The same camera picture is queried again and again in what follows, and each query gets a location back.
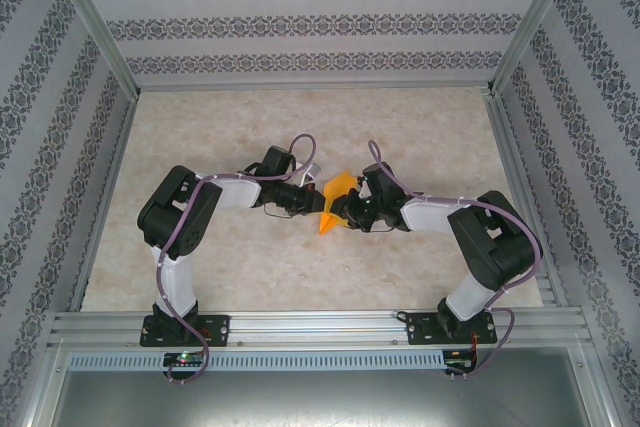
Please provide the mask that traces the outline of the grey metal sheet panel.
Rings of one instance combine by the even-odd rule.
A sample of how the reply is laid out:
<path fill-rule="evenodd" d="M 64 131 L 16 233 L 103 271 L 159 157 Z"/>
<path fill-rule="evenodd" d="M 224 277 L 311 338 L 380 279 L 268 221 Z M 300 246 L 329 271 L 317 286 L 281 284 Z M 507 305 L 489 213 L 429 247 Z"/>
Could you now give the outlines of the grey metal sheet panel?
<path fill-rule="evenodd" d="M 584 348 L 507 349 L 469 378 L 436 370 L 212 372 L 184 385 L 124 355 L 62 353 L 27 427 L 621 427 Z"/>

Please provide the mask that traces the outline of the aluminium wall base strip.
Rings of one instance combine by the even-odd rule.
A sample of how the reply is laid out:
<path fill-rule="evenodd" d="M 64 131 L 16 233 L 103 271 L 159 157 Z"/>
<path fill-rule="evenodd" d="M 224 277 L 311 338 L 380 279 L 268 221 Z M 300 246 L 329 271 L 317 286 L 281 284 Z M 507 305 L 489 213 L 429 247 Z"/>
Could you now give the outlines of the aluminium wall base strip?
<path fill-rule="evenodd" d="M 402 82 L 275 82 L 227 83 L 194 85 L 149 85 L 141 93 L 198 92 L 198 91 L 259 91 L 259 90 L 341 90 L 341 89 L 424 89 L 424 88 L 479 88 L 490 92 L 490 82 L 472 81 L 402 81 Z"/>

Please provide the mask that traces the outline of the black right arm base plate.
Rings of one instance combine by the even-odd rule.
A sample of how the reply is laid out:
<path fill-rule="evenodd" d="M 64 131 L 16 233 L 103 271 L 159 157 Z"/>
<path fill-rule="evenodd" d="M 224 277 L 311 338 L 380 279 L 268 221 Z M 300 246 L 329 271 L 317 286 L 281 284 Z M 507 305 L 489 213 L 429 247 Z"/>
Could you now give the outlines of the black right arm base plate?
<path fill-rule="evenodd" d="M 462 345 L 473 339 L 480 345 L 494 345 L 498 341 L 493 316 L 486 311 L 462 323 L 454 319 L 452 334 L 440 324 L 437 312 L 407 313 L 405 327 L 410 345 Z"/>

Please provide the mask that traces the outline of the aluminium table side rail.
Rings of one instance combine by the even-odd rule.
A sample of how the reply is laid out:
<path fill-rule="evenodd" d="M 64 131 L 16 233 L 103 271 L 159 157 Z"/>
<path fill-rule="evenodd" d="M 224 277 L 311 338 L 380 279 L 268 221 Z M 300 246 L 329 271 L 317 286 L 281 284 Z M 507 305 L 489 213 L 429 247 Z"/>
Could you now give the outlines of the aluminium table side rail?
<path fill-rule="evenodd" d="M 543 258 L 536 273 L 536 282 L 541 293 L 543 305 L 546 307 L 567 307 L 570 302 L 567 300 L 562 288 L 553 250 L 547 242 L 508 116 L 504 111 L 501 100 L 496 98 L 488 88 L 483 88 L 481 92 L 513 197 L 513 205 L 527 225 L 532 228 L 533 233 L 541 243 Z"/>
<path fill-rule="evenodd" d="M 121 168 L 133 125 L 139 97 L 140 95 L 137 94 L 128 102 L 126 111 L 119 124 L 117 136 L 113 144 L 113 150 L 105 172 L 102 190 L 96 204 L 95 215 L 90 225 L 88 237 L 81 251 L 80 264 L 71 287 L 71 295 L 69 296 L 67 306 L 65 307 L 66 312 L 79 312 L 82 308 L 86 289 L 99 249 L 102 232 L 108 217 L 119 170 Z"/>

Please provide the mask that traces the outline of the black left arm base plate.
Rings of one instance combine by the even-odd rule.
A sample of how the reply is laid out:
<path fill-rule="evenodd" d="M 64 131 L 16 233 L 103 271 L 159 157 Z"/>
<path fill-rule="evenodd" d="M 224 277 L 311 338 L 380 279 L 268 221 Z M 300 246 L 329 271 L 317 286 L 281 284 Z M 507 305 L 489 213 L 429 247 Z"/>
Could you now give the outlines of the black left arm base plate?
<path fill-rule="evenodd" d="M 139 344 L 142 347 L 196 347 L 200 340 L 190 331 L 176 322 L 178 332 L 164 326 L 154 315 L 144 318 Z M 225 347 L 230 330 L 230 317 L 227 315 L 200 314 L 196 318 L 195 329 L 206 340 L 209 347 Z"/>

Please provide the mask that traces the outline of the aluminium frame post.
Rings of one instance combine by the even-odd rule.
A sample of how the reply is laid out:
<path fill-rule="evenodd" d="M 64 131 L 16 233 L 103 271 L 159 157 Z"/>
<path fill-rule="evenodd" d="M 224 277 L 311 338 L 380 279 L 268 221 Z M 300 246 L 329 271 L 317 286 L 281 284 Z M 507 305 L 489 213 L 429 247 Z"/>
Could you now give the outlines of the aluminium frame post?
<path fill-rule="evenodd" d="M 491 96 L 496 96 L 504 90 L 512 72 L 517 67 L 525 49 L 552 3 L 553 0 L 532 0 L 522 18 L 522 21 L 516 29 L 514 37 L 509 43 L 494 76 L 488 83 L 488 89 Z"/>
<path fill-rule="evenodd" d="M 89 34 L 128 97 L 139 99 L 140 87 L 94 0 L 71 0 Z"/>

